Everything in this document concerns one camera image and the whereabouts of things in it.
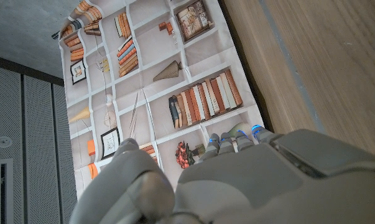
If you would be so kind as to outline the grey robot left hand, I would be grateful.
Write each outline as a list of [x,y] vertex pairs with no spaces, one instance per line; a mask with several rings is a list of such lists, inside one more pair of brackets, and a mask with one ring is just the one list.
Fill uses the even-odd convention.
[[72,223],[375,223],[375,155],[324,134],[213,134],[177,185],[124,140]]

